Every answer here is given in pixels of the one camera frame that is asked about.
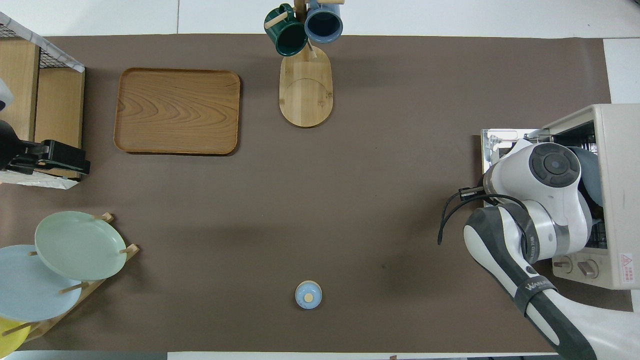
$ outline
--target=wooden shelf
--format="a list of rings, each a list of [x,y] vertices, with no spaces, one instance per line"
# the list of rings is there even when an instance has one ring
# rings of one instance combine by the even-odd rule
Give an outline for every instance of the wooden shelf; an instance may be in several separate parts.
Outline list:
[[[21,140],[33,141],[40,48],[24,39],[0,39],[0,78],[15,100],[0,119],[8,122]]]
[[[84,72],[67,67],[40,69],[36,103],[35,142],[56,140],[82,147]],[[51,175],[78,178],[70,170],[39,170]]]

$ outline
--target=black clamp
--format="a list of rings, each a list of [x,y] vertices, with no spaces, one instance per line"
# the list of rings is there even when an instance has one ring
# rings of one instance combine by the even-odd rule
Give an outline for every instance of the black clamp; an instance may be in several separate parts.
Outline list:
[[[31,175],[34,169],[60,168],[86,175],[91,163],[84,157],[84,150],[54,140],[41,143],[20,140],[11,125],[0,120],[0,171]]]
[[[516,304],[518,310],[523,315],[526,315],[527,306],[531,299],[539,292],[549,289],[557,291],[556,287],[546,277],[542,275],[530,277],[518,286],[516,295],[513,297],[513,302]]]
[[[486,194],[486,192],[484,191],[484,187],[482,186],[477,186],[475,188],[462,188],[462,189],[458,189],[458,194],[460,194],[460,201],[465,201],[465,200],[469,200],[471,198],[474,198],[478,195],[484,195]]]

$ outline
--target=wooden peg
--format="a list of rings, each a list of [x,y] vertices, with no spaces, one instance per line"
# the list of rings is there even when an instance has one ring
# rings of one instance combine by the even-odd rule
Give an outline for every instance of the wooden peg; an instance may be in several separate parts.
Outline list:
[[[307,19],[305,0],[294,0],[294,9],[296,9],[296,19],[304,24]]]
[[[309,56],[311,59],[315,59],[318,57],[316,52],[314,51],[314,47],[311,46],[311,41],[307,41],[307,45],[309,46]]]
[[[68,292],[70,292],[72,290],[75,290],[75,289],[86,288],[87,286],[89,286],[89,283],[86,282],[86,281],[83,281],[83,282],[79,283],[78,285],[73,285],[73,286],[69,286],[66,289],[62,289],[62,290],[58,291],[58,293],[59,294],[64,294],[64,293],[68,293]]]
[[[289,16],[289,14],[288,14],[288,13],[286,13],[286,12],[281,13],[280,15],[278,15],[278,16],[276,16],[276,17],[274,17],[273,19],[271,19],[271,20],[269,20],[269,21],[265,22],[265,23],[264,23],[264,28],[265,28],[265,29],[268,29],[268,28],[270,28],[271,26],[274,26],[275,24],[278,24],[280,21],[283,21],[284,19],[286,19],[286,18],[287,18],[287,16]]]
[[[4,331],[2,333],[2,336],[7,336],[7,335],[10,335],[10,334],[13,334],[14,332],[20,331],[20,330],[22,330],[22,329],[24,329],[26,327],[29,327],[29,326],[35,325],[35,324],[37,324],[37,323],[35,323],[35,322],[26,322],[26,323],[24,323],[22,325],[18,325],[16,327],[14,327],[13,329],[9,329],[7,331]]]
[[[92,215],[94,219],[96,220],[104,220],[107,224],[109,224],[110,222],[113,221],[113,215],[111,213],[104,213],[100,216],[98,215]]]

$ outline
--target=black cable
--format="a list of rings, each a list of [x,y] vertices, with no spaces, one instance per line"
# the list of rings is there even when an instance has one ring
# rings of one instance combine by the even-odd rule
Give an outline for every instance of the black cable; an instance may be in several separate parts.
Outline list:
[[[513,196],[509,196],[509,195],[501,195],[501,194],[483,194],[483,195],[478,195],[475,197],[472,197],[471,199],[465,200],[461,203],[459,203],[455,208],[453,208],[453,210],[451,210],[451,212],[449,212],[449,214],[440,222],[440,230],[438,231],[438,245],[442,244],[442,233],[444,232],[444,227],[445,225],[447,225],[447,221],[449,221],[449,219],[451,218],[451,216],[460,208],[462,208],[464,205],[467,205],[469,202],[475,201],[475,200],[480,200],[480,199],[491,199],[491,198],[498,198],[498,199],[507,199],[507,200],[511,200],[513,202],[515,202],[516,204],[520,205],[521,208],[523,209],[527,209],[524,206],[524,203],[516,198],[514,198]]]
[[[447,214],[447,208],[449,207],[449,204],[451,203],[451,201],[453,201],[453,199],[456,198],[456,196],[459,196],[459,195],[460,195],[460,192],[457,192],[457,193],[451,195],[447,199],[447,202],[445,202],[444,208],[442,209],[442,216],[440,216],[440,225],[442,225],[442,222],[444,221],[444,216]]]

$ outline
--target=light green plate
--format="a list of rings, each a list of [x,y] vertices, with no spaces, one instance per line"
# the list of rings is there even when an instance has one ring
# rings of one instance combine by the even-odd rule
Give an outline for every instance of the light green plate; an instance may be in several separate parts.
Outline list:
[[[63,211],[44,218],[36,228],[36,250],[53,271],[79,281],[115,275],[127,254],[120,234],[103,220],[78,211]]]

